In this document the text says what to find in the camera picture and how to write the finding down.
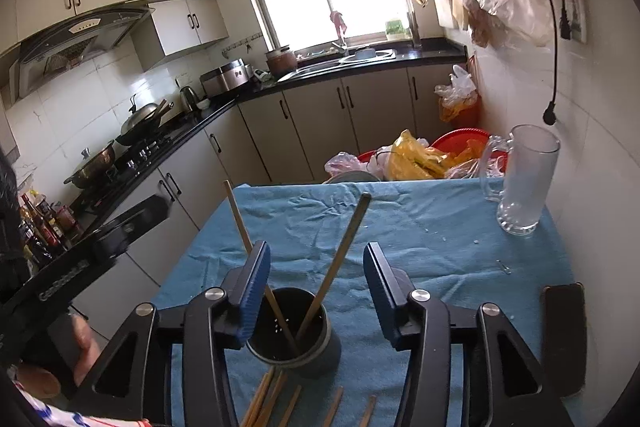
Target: white tile wall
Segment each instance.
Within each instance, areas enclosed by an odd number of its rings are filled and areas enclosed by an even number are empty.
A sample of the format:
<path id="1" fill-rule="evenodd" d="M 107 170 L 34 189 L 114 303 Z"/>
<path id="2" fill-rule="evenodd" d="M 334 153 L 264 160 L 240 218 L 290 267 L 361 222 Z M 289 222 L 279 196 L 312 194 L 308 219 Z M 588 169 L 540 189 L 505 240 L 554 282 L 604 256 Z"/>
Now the white tile wall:
<path id="1" fill-rule="evenodd" d="M 14 164 L 18 183 L 33 173 L 36 190 L 70 203 L 78 190 L 63 181 L 82 161 L 82 149 L 98 152 L 120 134 L 130 116 L 129 97 L 136 95 L 138 107 L 162 98 L 174 102 L 166 121 L 181 111 L 176 79 L 202 94 L 200 75 L 219 65 L 205 49 L 143 72 L 125 38 L 109 53 L 61 74 L 6 110 L 20 150 Z M 122 150 L 116 144 L 116 153 Z"/>
<path id="2" fill-rule="evenodd" d="M 582 406 L 591 426 L 618 399 L 640 360 L 640 12 L 632 0 L 585 1 L 588 44 L 559 46 L 553 131 L 562 149 L 546 203 L 585 286 L 589 361 Z M 470 44 L 466 34 L 447 35 Z M 517 41 L 497 50 L 471 46 L 473 52 L 484 126 L 506 134 L 519 123 L 544 125 L 551 47 Z"/>

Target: silver bolt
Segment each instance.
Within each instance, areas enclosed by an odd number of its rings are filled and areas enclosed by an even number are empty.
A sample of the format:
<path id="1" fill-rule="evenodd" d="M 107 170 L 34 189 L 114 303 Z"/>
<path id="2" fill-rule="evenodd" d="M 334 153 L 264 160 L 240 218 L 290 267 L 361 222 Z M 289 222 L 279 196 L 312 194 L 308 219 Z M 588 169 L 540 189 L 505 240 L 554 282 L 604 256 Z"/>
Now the silver bolt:
<path id="1" fill-rule="evenodd" d="M 204 292 L 204 297 L 210 301 L 217 301 L 225 296 L 225 291 L 222 288 L 209 288 Z"/>
<path id="2" fill-rule="evenodd" d="M 427 290 L 414 290 L 411 292 L 411 296 L 418 302 L 427 302 L 431 299 L 431 294 Z"/>
<path id="3" fill-rule="evenodd" d="M 136 307 L 136 315 L 139 315 L 140 317 L 146 317 L 149 313 L 153 312 L 153 310 L 153 304 L 143 302 L 142 304 L 138 304 L 138 306 Z"/>
<path id="4" fill-rule="evenodd" d="M 487 302 L 487 304 L 482 305 L 482 313 L 489 315 L 490 317 L 495 317 L 495 315 L 500 314 L 500 308 L 498 308 L 497 304 Z"/>

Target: wooden chopstick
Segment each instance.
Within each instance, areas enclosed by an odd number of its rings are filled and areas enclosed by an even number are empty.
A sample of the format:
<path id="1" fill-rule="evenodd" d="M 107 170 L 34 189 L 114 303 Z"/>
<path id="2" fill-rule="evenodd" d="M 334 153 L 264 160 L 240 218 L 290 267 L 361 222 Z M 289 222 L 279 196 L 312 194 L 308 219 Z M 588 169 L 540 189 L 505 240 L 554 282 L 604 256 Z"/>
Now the wooden chopstick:
<path id="1" fill-rule="evenodd" d="M 318 311 L 320 304 L 322 304 L 322 299 L 329 291 L 329 287 L 331 283 L 334 281 L 340 266 L 342 265 L 342 261 L 347 255 L 347 251 L 353 242 L 353 238 L 360 227 L 362 222 L 362 218 L 364 217 L 367 209 L 369 208 L 369 203 L 371 202 L 371 194 L 368 192 L 363 192 L 360 195 L 360 200 L 358 201 L 358 206 L 356 206 L 355 211 L 353 212 L 353 216 L 351 216 L 351 220 L 347 225 L 347 230 L 344 231 L 344 235 L 342 236 L 342 240 L 340 241 L 340 245 L 338 246 L 338 250 L 335 251 L 334 260 L 329 266 L 329 270 L 327 270 L 324 279 L 322 280 L 322 284 L 320 285 L 320 289 L 316 294 L 316 297 L 311 302 L 311 306 L 306 311 L 305 318 L 302 320 L 302 324 L 300 324 L 300 328 L 298 329 L 298 333 L 296 334 L 296 340 L 300 341 L 305 334 L 306 328 L 308 328 L 311 323 L 311 319 L 314 314 Z"/>
<path id="2" fill-rule="evenodd" d="M 236 197 L 234 196 L 233 190 L 231 189 L 229 180 L 225 180 L 223 184 L 225 185 L 226 197 L 228 198 L 229 204 L 231 205 L 231 212 L 234 214 L 236 226 L 238 227 L 238 232 L 240 233 L 240 237 L 242 238 L 244 249 L 246 250 L 246 254 L 250 255 L 254 245 L 249 238 L 249 233 L 247 232 L 244 221 L 242 220 L 240 209 L 238 208 L 238 203 L 236 202 Z M 273 291 L 271 290 L 269 285 L 264 287 L 264 296 L 267 297 L 267 301 L 269 302 L 271 309 L 273 310 L 273 314 L 275 315 L 276 320 L 278 321 L 278 324 L 282 329 L 282 333 L 284 334 L 285 339 L 287 339 L 289 347 L 292 349 L 293 353 L 298 356 L 300 354 L 298 344 L 296 344 L 296 340 L 291 334 L 289 324 L 282 314 L 282 310 L 280 309 L 280 306 L 278 306 L 278 301 L 276 301 L 276 296 L 273 294 Z"/>
<path id="3" fill-rule="evenodd" d="M 276 401 L 280 396 L 280 391 L 282 391 L 282 388 L 284 387 L 284 384 L 286 383 L 286 381 L 287 381 L 287 373 L 282 371 L 278 375 L 278 378 L 276 379 L 276 383 L 273 386 L 273 391 L 271 391 L 271 394 L 269 395 L 269 398 L 266 404 L 260 411 L 260 416 L 258 416 L 258 419 L 255 421 L 255 424 L 253 424 L 253 426 L 250 424 L 249 427 L 266 427 L 267 423 L 269 422 L 269 418 L 271 417 L 271 412 L 273 412 L 273 408 L 276 405 Z"/>
<path id="4" fill-rule="evenodd" d="M 369 425 L 369 420 L 371 420 L 371 416 L 373 415 L 373 408 L 375 406 L 376 395 L 372 394 L 371 396 L 369 396 L 367 408 L 364 410 L 364 415 L 362 416 L 362 420 L 360 420 L 360 425 L 358 427 L 367 427 L 367 425 Z"/>
<path id="5" fill-rule="evenodd" d="M 289 423 L 289 418 L 291 417 L 291 413 L 293 412 L 293 408 L 296 406 L 296 402 L 298 401 L 298 397 L 300 396 L 300 391 L 302 391 L 302 386 L 299 384 L 296 387 L 296 390 L 293 392 L 293 396 L 287 406 L 287 410 L 282 415 L 282 420 L 278 424 L 278 427 L 287 427 L 287 423 Z"/>
<path id="6" fill-rule="evenodd" d="M 254 397 L 249 404 L 249 408 L 246 410 L 244 418 L 242 418 L 240 427 L 249 427 L 255 421 L 258 413 L 260 412 L 260 407 L 262 407 L 264 397 L 267 396 L 267 391 L 271 384 L 271 378 L 273 378 L 274 372 L 275 367 L 271 366 L 270 370 L 268 370 L 262 377 L 260 385 L 258 386 L 258 389 L 256 389 Z"/>
<path id="7" fill-rule="evenodd" d="M 334 421 L 335 412 L 338 410 L 338 406 L 340 405 L 340 400 L 342 400 L 343 392 L 344 392 L 343 386 L 340 386 L 335 391 L 334 401 L 331 403 L 331 407 L 329 407 L 329 412 L 326 414 L 326 418 L 324 419 L 324 423 L 322 423 L 322 427 L 331 426 L 331 423 Z"/>

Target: blue tablecloth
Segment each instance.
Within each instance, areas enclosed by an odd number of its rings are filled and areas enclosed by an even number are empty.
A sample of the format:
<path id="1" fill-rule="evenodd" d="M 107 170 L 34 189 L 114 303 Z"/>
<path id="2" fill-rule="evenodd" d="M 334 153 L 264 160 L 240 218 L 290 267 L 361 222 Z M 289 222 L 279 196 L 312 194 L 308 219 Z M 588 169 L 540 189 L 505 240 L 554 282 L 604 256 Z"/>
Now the blue tablecloth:
<path id="1" fill-rule="evenodd" d="M 369 241 L 380 243 L 389 263 L 404 269 L 415 286 L 446 303 L 477 308 L 501 306 L 535 354 L 540 352 L 540 292 L 544 285 L 574 278 L 549 213 L 530 237 L 500 229 L 495 203 L 484 200 L 477 180 L 302 185 L 235 189 L 252 241 L 271 247 L 269 284 L 315 292 L 331 263 L 361 192 L 373 196 L 360 231 L 324 305 L 342 341 L 335 374 L 303 381 L 290 425 L 321 425 L 335 388 L 344 396 L 333 425 L 357 425 L 367 398 L 378 397 L 371 427 L 388 427 L 398 409 L 408 352 L 396 353 L 383 338 L 362 270 Z M 511 269 L 508 275 L 500 259 Z M 154 302 L 184 304 L 219 284 L 226 272 L 244 263 L 245 253 L 228 201 L 213 213 Z M 180 349 L 174 350 L 174 423 L 180 425 Z M 247 349 L 227 351 L 226 359 L 238 418 L 266 367 Z M 295 385 L 289 378 L 272 416 L 277 425 Z M 449 425 L 460 424 L 462 357 L 454 350 Z"/>

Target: black countertop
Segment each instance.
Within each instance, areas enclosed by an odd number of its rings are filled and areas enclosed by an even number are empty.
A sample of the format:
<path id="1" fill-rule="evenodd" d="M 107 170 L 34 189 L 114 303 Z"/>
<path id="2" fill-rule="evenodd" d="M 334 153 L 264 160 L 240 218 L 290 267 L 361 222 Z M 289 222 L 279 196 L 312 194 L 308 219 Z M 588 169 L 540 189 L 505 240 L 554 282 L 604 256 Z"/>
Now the black countertop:
<path id="1" fill-rule="evenodd" d="M 395 58 L 381 60 L 374 63 L 350 64 L 347 67 L 333 70 L 326 73 L 316 72 L 297 76 L 290 80 L 281 82 L 268 82 L 265 84 L 246 84 L 238 89 L 229 91 L 211 99 L 209 108 L 203 111 L 181 114 L 162 125 L 161 130 L 170 139 L 162 146 L 162 149 L 154 155 L 154 159 L 148 162 L 139 173 L 128 182 L 120 186 L 116 193 L 109 198 L 109 203 L 100 207 L 100 211 L 89 225 L 86 216 L 78 216 L 85 224 L 86 232 L 90 233 L 102 225 L 105 220 L 113 214 L 113 211 L 121 204 L 132 191 L 140 185 L 145 178 L 158 166 L 160 166 L 169 156 L 176 152 L 191 137 L 199 133 L 209 123 L 223 114 L 228 109 L 239 103 L 252 100 L 260 96 L 280 92 L 293 87 L 306 86 L 340 78 L 353 74 L 370 73 L 372 71 L 383 71 L 397 68 L 407 68 L 412 66 L 426 66 L 431 64 L 456 64 L 466 61 L 465 49 L 450 42 L 447 39 L 425 39 L 422 42 L 421 50 L 397 50 Z"/>

